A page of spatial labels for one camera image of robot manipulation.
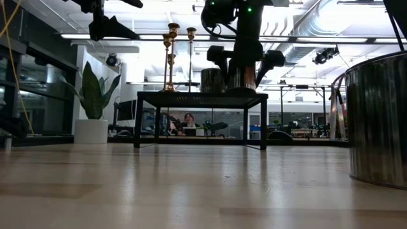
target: fluorescent light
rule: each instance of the fluorescent light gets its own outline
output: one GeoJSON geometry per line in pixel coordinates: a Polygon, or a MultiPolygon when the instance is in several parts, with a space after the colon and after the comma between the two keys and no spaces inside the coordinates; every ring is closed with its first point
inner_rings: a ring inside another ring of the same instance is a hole
{"type": "MultiPolygon", "coordinates": [[[[195,40],[209,40],[208,35],[196,35],[195,40]]],[[[163,36],[162,35],[140,35],[140,39],[142,40],[162,40],[163,36]]],[[[176,37],[176,41],[189,41],[188,35],[178,35],[176,37]]]]}
{"type": "MultiPolygon", "coordinates": [[[[61,34],[64,39],[90,39],[89,34],[61,34]]],[[[103,39],[128,39],[128,38],[117,38],[117,37],[105,37],[103,39]]]]}
{"type": "Polygon", "coordinates": [[[61,34],[64,39],[90,39],[89,34],[61,34]]]}
{"type": "Polygon", "coordinates": [[[127,82],[127,84],[131,85],[162,85],[164,82],[127,82]]]}
{"type": "Polygon", "coordinates": [[[287,37],[268,37],[268,36],[260,36],[259,41],[269,41],[269,42],[286,42],[288,41],[287,37]]]}
{"type": "MultiPolygon", "coordinates": [[[[210,39],[209,35],[196,35],[195,36],[195,40],[206,40],[206,41],[208,41],[209,39],[210,39]]],[[[178,37],[176,37],[176,40],[189,41],[188,35],[178,35],[178,37]]]]}
{"type": "Polygon", "coordinates": [[[309,38],[297,38],[297,42],[315,42],[315,43],[365,43],[367,38],[346,38],[346,37],[337,37],[337,38],[327,38],[327,37],[309,37],[309,38]]]}
{"type": "Polygon", "coordinates": [[[335,48],[336,45],[332,44],[304,44],[304,43],[293,43],[294,47],[315,47],[315,48],[335,48]]]}
{"type": "MultiPolygon", "coordinates": [[[[407,41],[403,38],[401,38],[401,41],[403,43],[407,43],[407,41]]],[[[397,38],[377,38],[375,40],[375,43],[398,43],[399,41],[397,40],[397,38]]]]}
{"type": "Polygon", "coordinates": [[[194,47],[194,51],[195,52],[207,52],[208,51],[208,47],[194,47]]]}
{"type": "Polygon", "coordinates": [[[159,39],[159,40],[163,40],[163,36],[162,35],[140,35],[140,39],[159,39]]]}

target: exposed ductwork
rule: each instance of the exposed ductwork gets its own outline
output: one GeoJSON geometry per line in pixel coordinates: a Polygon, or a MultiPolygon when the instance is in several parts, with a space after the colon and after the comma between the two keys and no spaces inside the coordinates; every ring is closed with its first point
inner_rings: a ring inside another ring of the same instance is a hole
{"type": "MultiPolygon", "coordinates": [[[[340,21],[334,15],[329,14],[338,10],[338,0],[318,0],[306,15],[299,20],[299,23],[294,25],[294,29],[290,32],[291,36],[335,36],[344,31],[350,23],[347,20],[340,21]],[[330,24],[334,20],[338,20],[335,26],[330,24]]],[[[316,47],[293,46],[289,43],[281,44],[277,50],[282,51],[286,57],[288,66],[297,64],[303,57],[314,51],[316,47]]]]}

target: table leg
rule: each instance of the table leg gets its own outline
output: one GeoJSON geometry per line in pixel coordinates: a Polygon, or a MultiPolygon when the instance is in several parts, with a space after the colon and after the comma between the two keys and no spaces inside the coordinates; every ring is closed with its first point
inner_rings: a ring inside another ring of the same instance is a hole
{"type": "Polygon", "coordinates": [[[243,145],[247,144],[247,128],[249,126],[249,110],[243,110],[243,145]]]}
{"type": "Polygon", "coordinates": [[[267,149],[267,100],[261,101],[260,107],[260,150],[267,149]]]}
{"type": "Polygon", "coordinates": [[[138,97],[137,107],[135,111],[135,125],[134,125],[134,147],[140,148],[140,133],[141,133],[141,121],[142,121],[142,105],[144,99],[138,97]]]}
{"type": "Polygon", "coordinates": [[[155,110],[155,133],[154,139],[155,143],[158,143],[158,138],[160,137],[160,119],[161,119],[161,108],[157,107],[155,110]]]}

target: stainless steel drum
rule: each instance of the stainless steel drum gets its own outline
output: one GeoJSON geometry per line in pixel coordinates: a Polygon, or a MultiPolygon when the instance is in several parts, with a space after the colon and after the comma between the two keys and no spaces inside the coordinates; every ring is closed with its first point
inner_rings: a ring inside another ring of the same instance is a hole
{"type": "Polygon", "coordinates": [[[220,69],[208,68],[201,71],[201,92],[223,93],[224,79],[220,69]]]}
{"type": "Polygon", "coordinates": [[[225,80],[226,87],[231,91],[256,92],[256,67],[234,67],[229,61],[229,76],[225,80]]]}
{"type": "Polygon", "coordinates": [[[407,52],[347,72],[350,176],[407,189],[407,52]]]}

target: plant leaf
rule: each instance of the plant leaf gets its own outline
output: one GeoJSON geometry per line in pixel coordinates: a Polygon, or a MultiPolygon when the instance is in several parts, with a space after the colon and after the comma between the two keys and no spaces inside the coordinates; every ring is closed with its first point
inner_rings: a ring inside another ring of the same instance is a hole
{"type": "Polygon", "coordinates": [[[92,71],[89,62],[86,63],[83,70],[82,93],[84,97],[83,108],[89,119],[100,119],[103,114],[102,93],[100,91],[99,81],[92,71]]]}
{"type": "Polygon", "coordinates": [[[109,90],[106,92],[106,94],[104,94],[102,96],[102,102],[103,102],[102,109],[104,109],[109,104],[110,97],[112,96],[114,89],[116,89],[116,87],[120,83],[120,77],[121,77],[121,75],[118,75],[115,77],[115,79],[112,82],[112,85],[110,85],[109,90]]]}
{"type": "Polygon", "coordinates": [[[86,98],[86,94],[90,91],[94,96],[102,96],[100,92],[99,81],[97,80],[96,75],[92,71],[92,67],[90,66],[89,62],[86,62],[85,68],[83,70],[83,77],[82,77],[82,87],[83,87],[83,95],[86,98]]]}
{"type": "Polygon", "coordinates": [[[78,96],[79,100],[82,102],[84,98],[83,98],[83,94],[80,93],[81,91],[79,91],[79,93],[78,93],[78,92],[76,91],[75,87],[74,87],[72,84],[68,83],[68,82],[66,81],[66,79],[65,79],[61,74],[57,73],[57,76],[58,76],[58,79],[59,79],[61,82],[65,83],[65,85],[67,85],[68,90],[69,90],[72,94],[78,96]]]}
{"type": "Polygon", "coordinates": [[[104,95],[104,93],[106,92],[105,83],[106,83],[107,79],[109,79],[109,77],[106,77],[106,79],[104,79],[103,77],[100,77],[100,79],[99,79],[100,92],[102,95],[104,95]]]}

